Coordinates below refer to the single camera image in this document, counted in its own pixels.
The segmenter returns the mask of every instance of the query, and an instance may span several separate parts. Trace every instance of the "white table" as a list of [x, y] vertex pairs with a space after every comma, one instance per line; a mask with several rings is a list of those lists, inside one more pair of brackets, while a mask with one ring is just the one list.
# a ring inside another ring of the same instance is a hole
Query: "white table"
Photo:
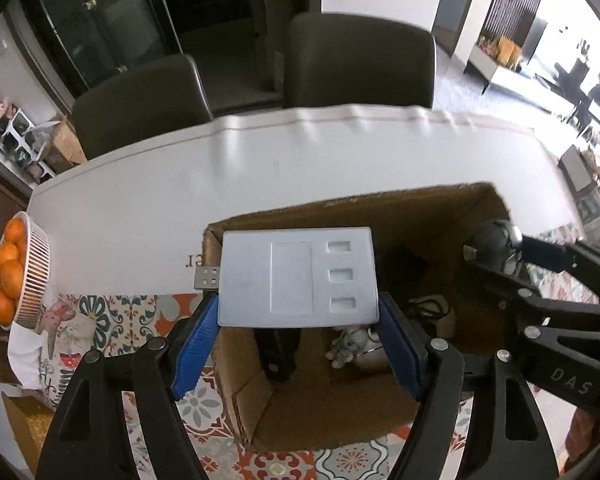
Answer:
[[59, 294], [192, 290], [191, 261], [221, 219], [343, 196], [494, 182], [526, 234], [576, 222], [533, 132], [422, 108], [342, 106], [229, 116], [138, 142], [39, 186]]

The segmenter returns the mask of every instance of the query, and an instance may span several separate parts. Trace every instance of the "wooden slat panel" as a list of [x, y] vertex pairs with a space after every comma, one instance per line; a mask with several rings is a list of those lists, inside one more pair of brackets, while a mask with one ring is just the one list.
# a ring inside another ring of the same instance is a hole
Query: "wooden slat panel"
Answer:
[[522, 46], [539, 4], [540, 0], [492, 0], [483, 33], [507, 36]]

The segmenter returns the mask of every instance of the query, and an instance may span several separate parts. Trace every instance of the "orange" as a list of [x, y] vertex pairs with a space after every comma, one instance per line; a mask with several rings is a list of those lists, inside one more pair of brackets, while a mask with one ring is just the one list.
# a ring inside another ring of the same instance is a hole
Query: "orange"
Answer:
[[7, 298], [5, 293], [0, 290], [0, 324], [7, 326], [13, 321], [13, 317], [16, 315], [16, 304], [10, 298]]
[[0, 245], [0, 267], [9, 260], [18, 259], [18, 248], [10, 242]]
[[23, 254], [27, 254], [27, 237], [21, 236], [15, 241], [16, 248], [18, 250], [18, 254], [22, 256]]
[[24, 222], [19, 218], [12, 218], [7, 222], [7, 225], [4, 228], [4, 239], [14, 244], [18, 238], [22, 238], [26, 232]]
[[9, 260], [0, 266], [0, 288], [12, 300], [20, 297], [24, 280], [24, 269], [15, 260]]

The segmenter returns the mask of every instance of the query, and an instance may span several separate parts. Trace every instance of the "white plastic tray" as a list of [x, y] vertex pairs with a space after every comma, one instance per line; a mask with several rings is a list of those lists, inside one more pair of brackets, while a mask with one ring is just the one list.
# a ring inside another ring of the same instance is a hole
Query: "white plastic tray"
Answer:
[[378, 322], [367, 227], [227, 231], [218, 324], [307, 328]]

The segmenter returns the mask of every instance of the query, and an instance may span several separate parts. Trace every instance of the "dark gray chair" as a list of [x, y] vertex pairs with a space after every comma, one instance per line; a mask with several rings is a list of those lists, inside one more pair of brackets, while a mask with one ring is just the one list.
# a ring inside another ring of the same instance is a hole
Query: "dark gray chair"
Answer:
[[72, 110], [87, 158], [211, 120], [196, 63], [184, 54], [112, 77], [81, 95]]
[[283, 108], [379, 104], [431, 108], [436, 43], [407, 23], [298, 14], [286, 37]]

